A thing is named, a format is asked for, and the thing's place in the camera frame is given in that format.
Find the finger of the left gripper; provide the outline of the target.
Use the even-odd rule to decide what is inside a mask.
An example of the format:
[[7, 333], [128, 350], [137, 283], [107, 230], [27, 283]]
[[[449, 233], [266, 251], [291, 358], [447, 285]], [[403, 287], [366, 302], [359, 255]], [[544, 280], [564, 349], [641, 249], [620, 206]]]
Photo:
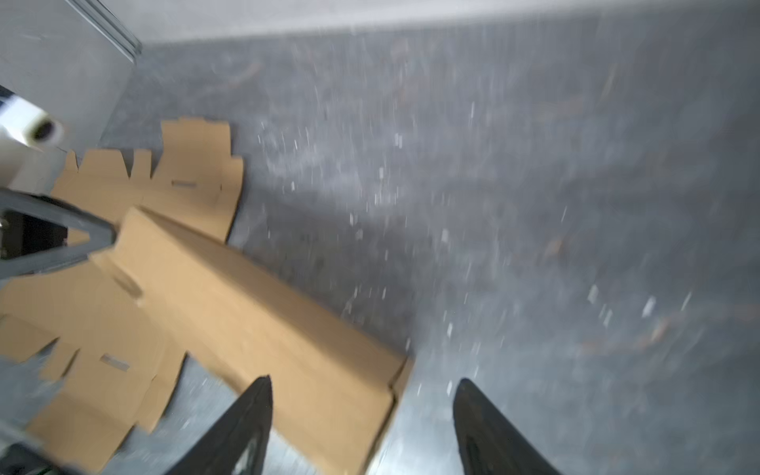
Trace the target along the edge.
[[46, 274], [112, 247], [109, 222], [45, 195], [1, 190], [1, 278]]

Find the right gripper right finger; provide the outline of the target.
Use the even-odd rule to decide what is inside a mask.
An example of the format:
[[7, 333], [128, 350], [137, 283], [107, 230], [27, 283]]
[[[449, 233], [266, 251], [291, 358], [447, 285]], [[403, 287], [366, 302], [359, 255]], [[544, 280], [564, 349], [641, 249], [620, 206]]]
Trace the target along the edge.
[[460, 380], [452, 412], [466, 475], [559, 475], [473, 381]]

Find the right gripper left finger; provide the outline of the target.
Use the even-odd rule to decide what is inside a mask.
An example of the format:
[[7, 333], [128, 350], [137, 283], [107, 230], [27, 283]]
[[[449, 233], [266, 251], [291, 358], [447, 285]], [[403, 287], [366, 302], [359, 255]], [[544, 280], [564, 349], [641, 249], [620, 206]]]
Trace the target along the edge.
[[260, 376], [167, 473], [259, 475], [263, 471], [272, 421], [271, 378]]

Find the cardboard box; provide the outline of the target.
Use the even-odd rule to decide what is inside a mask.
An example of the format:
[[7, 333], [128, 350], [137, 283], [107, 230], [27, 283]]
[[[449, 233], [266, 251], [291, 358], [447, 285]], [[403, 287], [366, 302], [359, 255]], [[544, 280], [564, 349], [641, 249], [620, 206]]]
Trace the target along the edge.
[[273, 425], [325, 474], [364, 473], [412, 362], [242, 253], [130, 209], [96, 264], [208, 371], [239, 391], [273, 386]]
[[[112, 224], [144, 207], [216, 241], [229, 235], [243, 182], [226, 122], [161, 125], [163, 151], [69, 154], [53, 196]], [[134, 428], [153, 431], [185, 352], [92, 262], [11, 280], [1, 291], [1, 354], [23, 362], [49, 350], [41, 378], [63, 386], [28, 423], [44, 453], [97, 473]]]

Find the aluminium frame profile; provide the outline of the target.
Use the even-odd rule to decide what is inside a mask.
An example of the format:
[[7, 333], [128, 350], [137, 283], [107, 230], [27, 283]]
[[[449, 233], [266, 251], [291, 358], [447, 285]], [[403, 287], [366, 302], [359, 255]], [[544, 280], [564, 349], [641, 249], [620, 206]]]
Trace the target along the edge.
[[102, 1], [67, 0], [67, 3], [130, 61], [141, 54], [142, 43]]

